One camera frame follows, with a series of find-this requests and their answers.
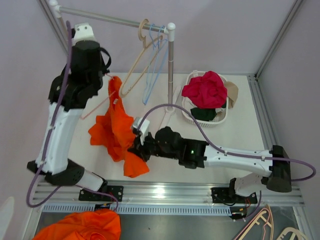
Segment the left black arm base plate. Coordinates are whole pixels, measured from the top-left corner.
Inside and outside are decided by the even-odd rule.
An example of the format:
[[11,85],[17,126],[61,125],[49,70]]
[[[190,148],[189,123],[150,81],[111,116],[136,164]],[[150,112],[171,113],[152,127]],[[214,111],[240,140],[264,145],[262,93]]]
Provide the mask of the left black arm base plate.
[[123,198],[123,191],[124,187],[122,185],[104,185],[98,190],[99,193],[108,194],[108,196],[81,189],[78,195],[78,200],[88,202],[115,202],[112,198],[113,196],[121,202]]

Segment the orange t shirt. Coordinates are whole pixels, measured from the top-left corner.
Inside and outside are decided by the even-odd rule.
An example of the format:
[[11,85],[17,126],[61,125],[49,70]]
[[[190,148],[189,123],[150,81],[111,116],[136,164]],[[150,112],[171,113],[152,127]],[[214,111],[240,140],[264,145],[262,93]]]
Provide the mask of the orange t shirt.
[[123,163],[123,175],[136,178],[150,171],[146,162],[128,151],[133,145],[135,134],[131,126],[134,118],[127,115],[119,96],[122,81],[113,76],[108,82],[109,107],[104,115],[95,118],[95,124],[88,130],[92,146],[104,146],[114,162]]

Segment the orange cloth pile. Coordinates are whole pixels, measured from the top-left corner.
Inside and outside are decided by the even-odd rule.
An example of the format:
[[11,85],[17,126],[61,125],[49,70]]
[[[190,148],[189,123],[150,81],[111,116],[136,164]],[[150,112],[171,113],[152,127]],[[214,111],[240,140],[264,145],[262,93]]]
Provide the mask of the orange cloth pile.
[[41,229],[35,240],[119,240],[120,216],[109,209],[72,213]]

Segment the magenta t shirt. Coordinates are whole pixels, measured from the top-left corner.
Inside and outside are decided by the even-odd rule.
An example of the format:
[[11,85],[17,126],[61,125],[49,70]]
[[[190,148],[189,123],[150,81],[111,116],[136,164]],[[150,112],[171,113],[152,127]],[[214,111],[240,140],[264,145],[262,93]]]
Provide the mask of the magenta t shirt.
[[227,93],[221,77],[213,71],[207,71],[203,76],[191,78],[181,95],[200,109],[216,109],[226,103]]

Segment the beige hanger on floor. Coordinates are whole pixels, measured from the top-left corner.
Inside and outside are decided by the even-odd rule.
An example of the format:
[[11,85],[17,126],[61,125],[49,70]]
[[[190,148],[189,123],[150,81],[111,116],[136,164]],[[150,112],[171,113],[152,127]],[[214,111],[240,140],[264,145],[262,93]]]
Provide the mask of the beige hanger on floor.
[[293,227],[286,227],[282,230],[276,240],[284,240],[287,235],[290,235],[290,240],[308,240],[309,238],[300,230]]

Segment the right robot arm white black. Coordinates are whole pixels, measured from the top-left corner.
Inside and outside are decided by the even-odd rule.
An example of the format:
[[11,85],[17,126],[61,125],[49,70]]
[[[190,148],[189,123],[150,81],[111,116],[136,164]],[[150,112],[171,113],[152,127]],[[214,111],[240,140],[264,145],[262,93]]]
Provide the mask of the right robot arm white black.
[[264,189],[289,193],[292,191],[291,167],[284,148],[273,145],[270,150],[240,151],[238,149],[213,147],[207,141],[183,138],[168,126],[155,135],[137,130],[129,152],[147,162],[150,157],[174,159],[187,169],[222,167],[249,174],[234,177],[229,182],[227,196],[232,202]]

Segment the beige t shirt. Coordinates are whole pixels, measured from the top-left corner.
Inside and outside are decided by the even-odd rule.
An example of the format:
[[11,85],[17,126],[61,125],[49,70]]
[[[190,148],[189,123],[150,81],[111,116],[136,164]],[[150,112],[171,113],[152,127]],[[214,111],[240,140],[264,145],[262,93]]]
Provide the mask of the beige t shirt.
[[224,86],[227,89],[228,108],[232,109],[237,102],[239,88],[237,87],[237,85],[230,81],[227,81]]

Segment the metal clothes rack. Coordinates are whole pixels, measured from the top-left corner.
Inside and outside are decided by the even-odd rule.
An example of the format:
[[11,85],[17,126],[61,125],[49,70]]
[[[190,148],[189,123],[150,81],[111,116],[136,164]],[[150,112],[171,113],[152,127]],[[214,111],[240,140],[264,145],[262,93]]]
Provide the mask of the metal clothes rack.
[[[62,18],[62,13],[70,14],[70,15],[75,15],[75,16],[80,16],[80,17],[86,17],[90,19],[96,19],[100,21],[105,21],[109,23],[114,23],[118,25],[123,25],[123,26],[128,26],[128,27],[133,27],[133,28],[138,28],[140,25],[140,22],[136,21],[131,21],[131,20],[126,20],[122,18],[117,18],[117,17],[112,17],[112,16],[107,16],[103,14],[98,14],[98,13],[93,13],[93,12],[88,12],[88,11],[82,11],[82,10],[77,10],[77,9],[72,9],[68,7],[63,7],[59,5],[59,3],[56,0],[50,0],[49,1],[50,8],[53,10],[53,13],[56,17],[56,19],[60,22],[60,24],[63,26],[63,18]],[[178,86],[174,88],[174,40],[175,40],[175,30],[176,30],[176,25],[173,22],[170,22],[167,24],[168,25],[168,30],[171,30],[171,37],[168,37],[167,35],[167,44],[168,44],[168,50],[165,54],[165,56],[168,59],[168,103],[173,105],[176,103],[178,99],[178,95],[181,91],[181,87]]]

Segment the white perforated plastic basket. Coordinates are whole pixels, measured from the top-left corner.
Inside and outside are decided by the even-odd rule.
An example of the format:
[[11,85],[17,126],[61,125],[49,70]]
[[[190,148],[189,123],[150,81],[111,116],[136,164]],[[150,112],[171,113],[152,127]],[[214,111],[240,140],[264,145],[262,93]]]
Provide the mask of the white perforated plastic basket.
[[[185,85],[188,85],[191,81],[192,78],[195,77],[201,77],[205,74],[205,71],[198,71],[198,70],[193,70],[187,77],[185,81]],[[228,117],[228,105],[229,105],[229,98],[226,98],[226,107],[225,108],[218,108],[216,110],[216,116],[214,117],[213,120],[210,121],[203,121],[203,120],[197,120],[198,124],[201,127],[204,128],[213,128],[217,125],[220,125],[224,123]],[[188,97],[182,97],[182,107],[186,109],[188,112],[191,113],[191,109],[195,108],[196,106],[192,103],[192,101]],[[184,120],[187,121],[190,124],[195,125],[195,121],[184,111],[182,111],[182,115],[184,117]]]

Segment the green and white t shirt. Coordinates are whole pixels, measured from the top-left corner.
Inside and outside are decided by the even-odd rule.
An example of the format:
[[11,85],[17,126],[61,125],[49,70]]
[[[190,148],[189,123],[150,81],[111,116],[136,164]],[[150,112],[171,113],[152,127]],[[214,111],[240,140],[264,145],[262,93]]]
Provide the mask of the green and white t shirt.
[[224,118],[227,102],[225,102],[220,108],[199,108],[196,107],[189,99],[186,100],[185,106],[190,111],[191,115],[198,121],[205,122],[219,122]]

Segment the pink wire hanger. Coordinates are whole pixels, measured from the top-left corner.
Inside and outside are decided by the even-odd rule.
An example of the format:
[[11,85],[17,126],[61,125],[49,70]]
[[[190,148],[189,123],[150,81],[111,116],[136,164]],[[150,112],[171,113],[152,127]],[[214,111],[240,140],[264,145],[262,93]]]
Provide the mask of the pink wire hanger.
[[114,79],[114,75],[107,73],[102,78],[102,87],[98,90],[97,95],[93,96],[87,101],[86,107],[80,116],[80,120],[85,120],[91,114],[93,114],[99,107],[109,101],[109,98],[115,93],[115,91],[109,92],[109,83]]

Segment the aluminium rail frame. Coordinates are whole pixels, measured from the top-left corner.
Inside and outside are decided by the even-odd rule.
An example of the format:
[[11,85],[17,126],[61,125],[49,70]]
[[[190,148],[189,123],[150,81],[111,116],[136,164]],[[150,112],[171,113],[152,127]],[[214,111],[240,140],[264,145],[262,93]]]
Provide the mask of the aluminium rail frame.
[[[208,183],[162,183],[139,181],[108,181],[111,186],[123,186],[121,204],[133,205],[210,205],[212,204],[211,188],[227,187],[227,184]],[[56,187],[44,181],[37,184],[30,199],[32,203],[43,201]],[[79,202],[80,188],[76,186],[61,187],[47,203]],[[292,187],[289,193],[278,193],[270,190],[262,191],[261,204],[278,207],[303,207],[300,188]]]

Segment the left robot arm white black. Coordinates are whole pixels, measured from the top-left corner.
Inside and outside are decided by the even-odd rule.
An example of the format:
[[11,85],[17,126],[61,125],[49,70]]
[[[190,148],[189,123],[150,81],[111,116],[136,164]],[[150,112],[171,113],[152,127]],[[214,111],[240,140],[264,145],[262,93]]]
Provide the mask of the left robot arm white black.
[[27,169],[45,176],[53,186],[80,186],[90,189],[97,201],[107,197],[108,188],[99,175],[86,170],[68,158],[74,131],[87,101],[98,95],[103,75],[111,62],[104,62],[107,51],[94,40],[81,40],[72,46],[70,70],[63,69],[49,91],[50,139],[45,141],[37,159],[28,162]]

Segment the beige wooden hanger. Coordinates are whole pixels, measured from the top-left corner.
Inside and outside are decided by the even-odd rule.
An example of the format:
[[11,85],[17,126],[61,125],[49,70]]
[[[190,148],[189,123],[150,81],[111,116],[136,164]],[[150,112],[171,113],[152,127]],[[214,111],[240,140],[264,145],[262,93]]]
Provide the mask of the beige wooden hanger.
[[[132,89],[137,85],[137,83],[140,81],[140,79],[144,76],[144,74],[147,72],[149,69],[149,66],[155,61],[157,63],[158,61],[158,55],[160,53],[160,50],[163,47],[162,42],[164,41],[164,35],[167,35],[167,37],[171,37],[173,34],[171,33],[171,30],[168,29],[168,26],[161,26],[161,27],[156,27],[154,24],[149,24],[148,19],[144,19],[140,22],[138,26],[138,39],[142,42],[142,51],[136,58],[135,62],[131,66],[129,72],[127,73],[126,77],[124,78],[121,87],[119,89],[119,97],[120,98],[125,98],[131,91]],[[153,39],[151,38],[150,42],[147,42],[147,36],[142,34],[142,30],[147,29],[150,31],[158,32],[158,36]],[[140,62],[141,58],[144,56],[144,54],[147,52],[147,50],[153,47],[154,54],[149,58],[147,66],[142,70],[140,73],[139,77],[132,83],[132,85],[124,91],[124,88],[126,86],[126,83],[128,82],[130,76],[132,75],[133,71],[136,69],[138,63]]]

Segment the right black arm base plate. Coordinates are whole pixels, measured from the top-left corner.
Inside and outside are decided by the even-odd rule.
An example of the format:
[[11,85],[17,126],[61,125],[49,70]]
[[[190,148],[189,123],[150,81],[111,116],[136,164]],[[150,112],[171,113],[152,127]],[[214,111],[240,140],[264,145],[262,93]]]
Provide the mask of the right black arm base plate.
[[257,204],[257,194],[251,193],[249,196],[240,196],[230,191],[228,187],[212,187],[211,198],[214,204],[223,204],[232,207],[236,204]]

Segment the pink hanger on floor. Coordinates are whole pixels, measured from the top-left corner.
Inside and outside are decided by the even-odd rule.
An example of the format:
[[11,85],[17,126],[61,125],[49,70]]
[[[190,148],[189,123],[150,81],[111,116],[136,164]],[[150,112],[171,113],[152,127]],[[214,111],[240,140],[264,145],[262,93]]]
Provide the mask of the pink hanger on floor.
[[262,240],[266,239],[269,233],[269,239],[274,238],[274,218],[271,207],[265,205],[249,223],[233,238],[234,240],[244,240],[253,227],[260,226],[262,228]]

